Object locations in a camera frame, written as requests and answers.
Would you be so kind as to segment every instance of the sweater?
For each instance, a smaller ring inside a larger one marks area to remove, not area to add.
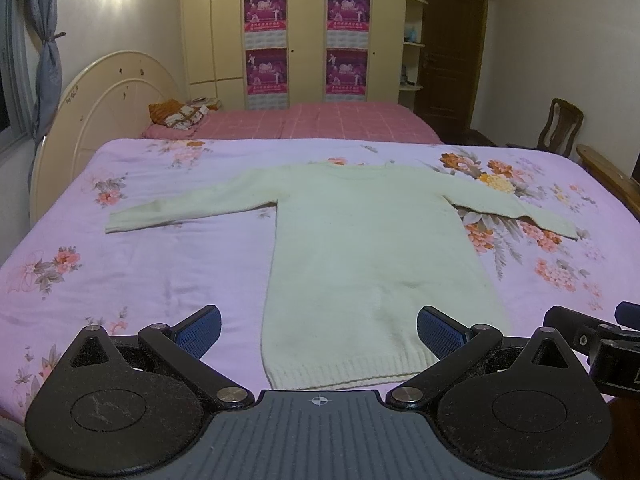
[[[432,305],[510,332],[505,307],[453,205],[577,238],[555,214],[484,184],[397,166],[251,170],[224,184],[112,213],[106,232],[276,203],[262,359],[274,389],[403,381],[437,361],[416,331]]]

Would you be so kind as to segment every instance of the poster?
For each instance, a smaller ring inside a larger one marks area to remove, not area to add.
[[[326,46],[364,48],[369,46],[371,0],[328,0]]]
[[[364,101],[366,91],[367,51],[327,49],[324,100]]]
[[[287,108],[287,49],[247,50],[245,54],[249,110]]]
[[[287,46],[287,0],[244,0],[244,48]]]

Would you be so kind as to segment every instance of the cream headboard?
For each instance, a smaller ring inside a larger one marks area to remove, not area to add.
[[[147,106],[182,95],[155,59],[115,52],[89,65],[66,88],[31,177],[31,225],[48,211],[95,151],[113,139],[136,139],[150,124]]]

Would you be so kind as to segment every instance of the pink bed sheet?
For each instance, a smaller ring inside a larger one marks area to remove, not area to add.
[[[274,208],[129,233],[105,235],[104,227],[110,212],[250,168],[328,159],[428,166],[572,220],[576,241],[460,210],[507,310],[510,335],[530,335],[555,304],[614,321],[620,301],[640,302],[640,224],[578,165],[556,155],[336,139],[114,140],[0,268],[0,411],[22,420],[83,326],[135,334],[152,322],[175,324],[206,304],[219,307],[223,329],[203,361],[254,394],[268,388],[260,327]],[[388,388],[378,387],[383,395]]]
[[[433,129],[393,103],[301,104],[288,110],[216,112],[189,130],[159,124],[144,139],[352,139],[440,144]]]

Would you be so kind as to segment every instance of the wooden chair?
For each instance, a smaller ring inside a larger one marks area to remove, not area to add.
[[[549,135],[551,126],[554,123],[554,117],[556,115],[556,109],[558,110],[558,122],[556,128]],[[551,101],[551,108],[549,109],[549,118],[545,124],[540,137],[538,138],[538,145],[534,150],[540,150],[542,152],[556,153],[565,157],[569,157],[571,150],[574,147],[575,137],[578,135],[578,131],[582,126],[582,120],[584,114],[575,105],[564,99],[553,99]],[[562,145],[566,140],[566,147],[562,153],[559,153]],[[528,146],[519,146],[517,144],[507,143],[508,148],[527,148]]]

